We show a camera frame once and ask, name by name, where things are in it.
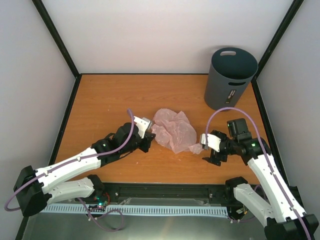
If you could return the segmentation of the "pink plastic trash bag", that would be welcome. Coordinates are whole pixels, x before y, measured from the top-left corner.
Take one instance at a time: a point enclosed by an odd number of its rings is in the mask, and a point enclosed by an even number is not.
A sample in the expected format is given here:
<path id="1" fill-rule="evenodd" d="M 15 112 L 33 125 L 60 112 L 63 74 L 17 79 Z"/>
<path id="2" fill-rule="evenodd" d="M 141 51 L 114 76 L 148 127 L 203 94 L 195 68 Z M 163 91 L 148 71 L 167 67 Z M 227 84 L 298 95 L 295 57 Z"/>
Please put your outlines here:
<path id="1" fill-rule="evenodd" d="M 176 113 L 168 108 L 159 109 L 153 117 L 151 132 L 159 145 L 175 154 L 191 152 L 198 155 L 203 150 L 197 142 L 196 130 L 183 111 Z"/>

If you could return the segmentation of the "dark grey trash bin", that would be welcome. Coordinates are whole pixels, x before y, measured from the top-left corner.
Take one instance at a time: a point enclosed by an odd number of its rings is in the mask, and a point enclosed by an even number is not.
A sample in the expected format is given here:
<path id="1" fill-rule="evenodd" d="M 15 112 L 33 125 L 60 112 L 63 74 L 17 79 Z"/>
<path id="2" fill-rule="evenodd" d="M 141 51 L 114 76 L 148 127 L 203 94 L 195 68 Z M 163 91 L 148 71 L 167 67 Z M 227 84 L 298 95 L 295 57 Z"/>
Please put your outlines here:
<path id="1" fill-rule="evenodd" d="M 213 110 L 235 107 L 258 70 L 258 61 L 248 51 L 224 47 L 211 57 L 204 92 L 205 103 Z"/>

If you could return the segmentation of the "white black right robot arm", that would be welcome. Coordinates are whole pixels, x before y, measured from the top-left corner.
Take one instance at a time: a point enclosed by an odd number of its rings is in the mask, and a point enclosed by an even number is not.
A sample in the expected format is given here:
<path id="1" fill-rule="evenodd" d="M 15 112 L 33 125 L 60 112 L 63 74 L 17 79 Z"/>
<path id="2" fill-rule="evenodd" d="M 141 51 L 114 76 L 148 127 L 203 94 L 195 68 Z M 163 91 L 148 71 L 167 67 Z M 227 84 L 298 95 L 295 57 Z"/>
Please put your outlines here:
<path id="1" fill-rule="evenodd" d="M 228 156 L 240 156 L 253 171 L 265 197 L 260 196 L 243 177 L 225 182 L 226 199 L 238 201 L 258 219 L 268 240 L 312 240 L 319 226 L 314 214 L 307 214 L 282 178 L 274 157 L 263 139 L 253 138 L 243 118 L 227 122 L 229 134 L 213 130 L 203 133 L 200 144 L 211 149 L 205 160 L 220 166 Z"/>

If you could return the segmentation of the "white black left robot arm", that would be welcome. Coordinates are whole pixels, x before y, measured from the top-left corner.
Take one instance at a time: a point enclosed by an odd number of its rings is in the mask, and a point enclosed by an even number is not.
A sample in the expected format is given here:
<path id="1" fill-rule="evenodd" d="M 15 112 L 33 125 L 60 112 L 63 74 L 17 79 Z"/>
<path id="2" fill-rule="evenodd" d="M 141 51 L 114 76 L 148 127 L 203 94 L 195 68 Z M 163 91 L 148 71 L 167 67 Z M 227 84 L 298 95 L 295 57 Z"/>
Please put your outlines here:
<path id="1" fill-rule="evenodd" d="M 118 161 L 139 149 L 146 153 L 155 138 L 150 133 L 151 121 L 135 117 L 105 138 L 93 143 L 83 152 L 59 163 L 33 169 L 24 167 L 14 185 L 24 217 L 41 212 L 46 206 L 72 198 L 90 198 L 99 201 L 104 195 L 104 185 L 97 175 L 73 181 L 72 178 Z"/>

